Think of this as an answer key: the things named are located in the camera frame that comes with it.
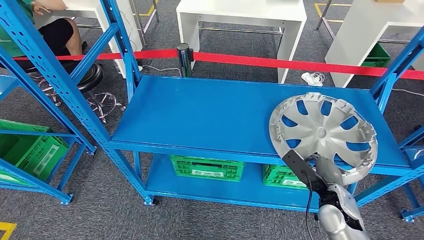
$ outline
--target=white table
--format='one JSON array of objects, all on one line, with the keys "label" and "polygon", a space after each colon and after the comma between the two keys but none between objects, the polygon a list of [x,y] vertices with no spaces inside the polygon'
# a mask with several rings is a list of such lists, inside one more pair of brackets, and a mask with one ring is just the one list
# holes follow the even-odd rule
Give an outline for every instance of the white table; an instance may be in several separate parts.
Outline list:
[{"label": "white table", "polygon": [[[328,64],[360,66],[383,33],[415,35],[424,25],[424,0],[377,3],[355,0],[325,56]],[[424,55],[412,65],[424,70]],[[331,73],[336,87],[345,88],[353,74]]]},{"label": "white table", "polygon": [[[35,26],[40,28],[47,25],[60,17],[80,17],[98,19],[101,29],[105,31],[109,27],[105,12],[99,0],[64,0],[67,8],[63,11],[53,11],[52,13],[44,13],[43,16],[34,14]],[[122,14],[122,20],[126,28],[126,32],[131,41],[133,51],[141,51],[143,49],[142,41],[137,30],[137,24],[134,19],[133,10],[129,0],[117,0],[119,10]],[[118,45],[115,39],[109,42],[112,53],[119,53]],[[123,78],[125,76],[125,65],[122,59],[115,60],[119,71]]]},{"label": "white table", "polygon": [[[199,21],[284,28],[277,52],[281,60],[293,58],[307,19],[302,0],[181,0],[176,13],[180,40],[195,52],[200,48]],[[279,83],[287,71],[278,69]]]}]

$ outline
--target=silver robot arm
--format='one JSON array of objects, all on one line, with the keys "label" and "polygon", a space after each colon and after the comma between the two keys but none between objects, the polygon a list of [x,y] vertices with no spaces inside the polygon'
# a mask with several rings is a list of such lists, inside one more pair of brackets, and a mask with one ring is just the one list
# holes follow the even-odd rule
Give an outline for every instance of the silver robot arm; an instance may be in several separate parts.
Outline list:
[{"label": "silver robot arm", "polygon": [[320,197],[318,220],[330,240],[370,240],[354,197],[336,183]]},{"label": "silver robot arm", "polygon": [[[305,161],[296,151],[290,150],[282,160],[310,191],[319,195],[318,220],[329,239],[369,240],[357,202],[343,187],[339,168],[319,154],[309,158]],[[307,163],[309,160],[316,162],[316,170]]]}]

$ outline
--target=cable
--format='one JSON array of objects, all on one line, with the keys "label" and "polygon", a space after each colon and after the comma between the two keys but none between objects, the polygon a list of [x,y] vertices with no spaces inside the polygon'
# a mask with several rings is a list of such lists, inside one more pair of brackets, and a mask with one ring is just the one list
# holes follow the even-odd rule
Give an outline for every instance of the cable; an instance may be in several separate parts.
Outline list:
[{"label": "cable", "polygon": [[120,13],[121,13],[121,15],[123,16],[123,18],[126,20],[126,22],[128,23],[128,26],[130,26],[131,27],[131,30],[129,30],[129,35],[128,35],[128,39],[129,39],[129,41],[131,42],[131,43],[133,43],[134,44],[134,48],[135,48],[135,50],[133,50],[134,52],[137,52],[137,44],[135,43],[135,42],[133,42],[133,40],[131,40],[131,34],[133,33],[133,26],[131,26],[131,23],[130,23],[130,21],[128,21],[128,19],[127,19],[127,17],[125,16],[125,14],[121,11],[121,10],[119,10],[120,11]]},{"label": "cable", "polygon": [[156,71],[161,71],[161,72],[162,71],[167,71],[167,70],[178,70],[179,76],[182,77],[180,69],[179,68],[176,68],[176,67],[173,67],[173,68],[164,68],[164,69],[159,69],[159,68],[156,68],[156,67],[153,67],[153,66],[149,66],[149,65],[143,65],[142,67],[143,68],[144,67],[151,68],[151,69],[154,69]]},{"label": "cable", "polygon": [[316,72],[312,73],[312,74],[311,74],[311,77],[312,77],[313,79],[318,78],[318,81],[316,81],[316,82],[317,82],[317,83],[320,83],[320,84],[322,84],[322,83],[324,82],[324,79],[326,79],[326,76],[324,76],[324,74],[322,74],[321,72],[318,72],[318,71],[316,71]]},{"label": "cable", "polygon": [[314,238],[312,237],[312,234],[311,234],[311,230],[309,229],[309,225],[308,225],[308,213],[309,213],[309,208],[311,207],[311,201],[312,201],[312,184],[311,184],[311,180],[309,179],[306,172],[302,171],[302,174],[305,176],[305,178],[307,179],[307,182],[309,184],[309,198],[307,200],[306,213],[305,213],[306,229],[307,229],[307,233],[309,234],[310,239],[314,240]]},{"label": "cable", "polygon": [[414,94],[414,95],[418,95],[418,96],[424,97],[424,94],[421,94],[421,93],[418,93],[418,92],[413,92],[413,91],[408,91],[408,90],[405,90],[405,89],[396,89],[396,88],[393,88],[393,90],[394,91],[407,92],[407,93],[410,93],[410,94]]}]

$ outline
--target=black stool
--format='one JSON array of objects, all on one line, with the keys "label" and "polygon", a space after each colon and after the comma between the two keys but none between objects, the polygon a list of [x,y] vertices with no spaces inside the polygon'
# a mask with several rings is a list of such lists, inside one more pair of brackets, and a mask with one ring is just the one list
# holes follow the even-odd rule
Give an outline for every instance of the black stool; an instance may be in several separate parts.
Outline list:
[{"label": "black stool", "polygon": [[[72,71],[77,67],[79,61],[66,61],[62,62],[62,65],[68,74],[71,74]],[[48,84],[48,82],[44,79],[44,77],[37,71],[35,67],[25,69],[27,73],[31,76],[31,78],[35,81],[39,81],[38,86],[42,87],[43,84]],[[96,112],[99,112],[99,119],[106,123],[105,117],[109,115],[116,106],[120,107],[121,111],[125,110],[125,106],[121,103],[117,102],[116,97],[110,92],[100,92],[100,93],[92,93],[91,90],[94,89],[99,83],[103,80],[103,69],[102,67],[94,63],[85,73],[84,77],[82,77],[81,81],[79,81],[77,87],[81,91],[81,93],[88,93],[90,96],[87,98],[87,102],[90,105],[91,109]],[[54,103],[56,106],[60,106],[60,102],[56,100],[57,93],[53,89],[52,86],[48,85],[46,88],[42,89],[42,91],[47,96],[52,96]]]}]

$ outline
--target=crate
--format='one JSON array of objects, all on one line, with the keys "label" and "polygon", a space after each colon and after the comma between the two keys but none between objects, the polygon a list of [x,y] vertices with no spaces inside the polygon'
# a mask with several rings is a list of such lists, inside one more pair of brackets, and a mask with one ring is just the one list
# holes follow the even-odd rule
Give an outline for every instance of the crate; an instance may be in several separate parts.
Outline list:
[{"label": "crate", "polygon": [[262,177],[266,186],[307,189],[288,166],[262,164]]},{"label": "crate", "polygon": [[0,182],[6,182],[7,184],[19,184],[24,186],[32,186],[28,182],[23,181],[20,178],[17,178],[14,175],[2,170],[0,170]]},{"label": "crate", "polygon": [[390,56],[386,50],[377,43],[369,52],[361,66],[364,67],[385,67],[390,61]]},{"label": "crate", "polygon": [[[48,132],[50,130],[47,126],[3,119],[0,119],[0,129],[25,132]],[[0,134],[0,158],[42,181],[47,180],[67,149],[68,144],[56,136]],[[0,170],[0,181],[28,185],[3,170]]]},{"label": "crate", "polygon": [[240,182],[242,179],[242,161],[227,161],[201,157],[170,155],[173,168],[178,176],[203,179],[216,179]]}]

